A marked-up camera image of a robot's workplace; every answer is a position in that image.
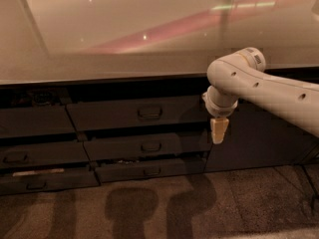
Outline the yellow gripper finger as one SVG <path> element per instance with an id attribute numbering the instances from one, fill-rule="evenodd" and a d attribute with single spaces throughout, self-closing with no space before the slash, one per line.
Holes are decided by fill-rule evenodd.
<path id="1" fill-rule="evenodd" d="M 210 120 L 211 137 L 214 144 L 221 144 L 223 142 L 228 125 L 229 119 L 227 118 Z"/>

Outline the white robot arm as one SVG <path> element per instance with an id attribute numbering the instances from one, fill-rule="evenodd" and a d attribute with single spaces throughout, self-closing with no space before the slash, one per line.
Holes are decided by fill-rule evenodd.
<path id="1" fill-rule="evenodd" d="M 266 61 L 248 47 L 213 61 L 207 69 L 210 86 L 202 95 L 212 141 L 223 142 L 229 120 L 244 99 L 305 131 L 319 136 L 319 85 L 265 73 Z"/>

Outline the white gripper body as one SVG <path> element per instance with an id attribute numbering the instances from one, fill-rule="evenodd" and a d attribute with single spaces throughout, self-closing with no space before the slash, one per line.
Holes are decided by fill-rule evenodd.
<path id="1" fill-rule="evenodd" d="M 238 105 L 238 97 L 224 94 L 214 86 L 210 86 L 202 95 L 206 110 L 214 118 L 228 118 Z"/>

